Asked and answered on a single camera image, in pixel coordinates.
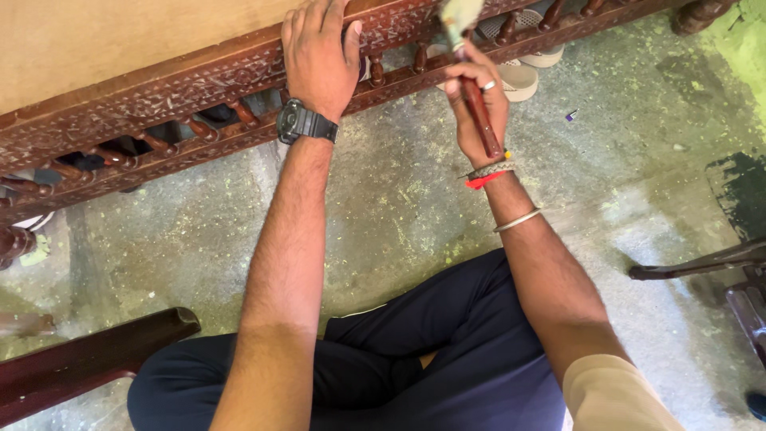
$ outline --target wooden bed frame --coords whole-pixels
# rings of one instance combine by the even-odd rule
[[[667,8],[680,8],[673,19],[679,35],[696,33],[723,15],[736,0],[588,0],[577,13],[562,14],[566,0],[555,0],[537,28],[515,31],[515,18],[535,0],[486,0],[481,18],[506,12],[509,19],[496,40],[479,44],[497,62],[542,51]],[[372,77],[357,85],[345,114],[394,100],[441,82],[447,56],[427,59],[427,40],[440,32],[438,0],[355,0],[345,24],[362,20],[362,55],[372,61]],[[255,116],[242,97],[280,90],[286,78],[280,41],[281,24],[222,44],[163,61],[89,87],[0,116],[0,186],[11,189],[0,199],[0,226],[39,216],[75,203],[178,172],[276,139],[277,111]],[[413,65],[388,73],[381,53],[417,43]],[[211,128],[195,113],[227,104],[240,122]],[[148,127],[169,121],[188,125],[196,137],[167,143]],[[153,151],[139,156],[103,147],[120,137],[145,141]],[[80,151],[96,154],[106,166],[80,170],[57,158]],[[52,169],[62,178],[38,184],[6,177],[21,169]]]

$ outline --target watch strap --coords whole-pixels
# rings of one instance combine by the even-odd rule
[[[335,143],[338,137],[338,125],[327,120],[322,114],[304,108],[298,114],[294,132],[308,137],[325,138]]]

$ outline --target right arm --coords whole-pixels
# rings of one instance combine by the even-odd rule
[[[451,79],[445,91],[457,117],[460,148],[478,169],[502,157],[486,157],[455,78],[475,78],[480,87],[492,79],[498,83],[484,92],[484,100],[499,142],[505,136],[508,100],[492,61],[471,43],[466,43],[465,49],[473,63],[449,67],[447,76]],[[489,181],[484,190],[497,225],[505,225],[535,207],[513,172]],[[581,357],[610,354],[630,362],[593,282],[542,215],[500,232],[500,238],[522,310],[542,343],[559,385],[569,366]]]

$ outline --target left arm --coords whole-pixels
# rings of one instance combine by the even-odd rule
[[[358,76],[355,21],[341,46],[346,0],[315,0],[282,26],[290,95],[338,123]],[[247,278],[234,362],[212,430],[309,428],[322,300],[327,140],[290,148]]]

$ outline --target person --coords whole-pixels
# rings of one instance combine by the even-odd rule
[[[287,13],[292,97],[334,123],[358,76],[362,23],[341,43],[344,0]],[[490,159],[460,93],[475,79],[504,139],[508,101],[492,61],[446,69],[457,143]],[[331,318],[318,340],[325,188],[333,143],[290,148],[250,264],[239,331],[150,357],[128,394],[138,431],[682,429],[626,354],[599,294],[513,171],[483,189],[502,248],[447,268],[372,311]]]

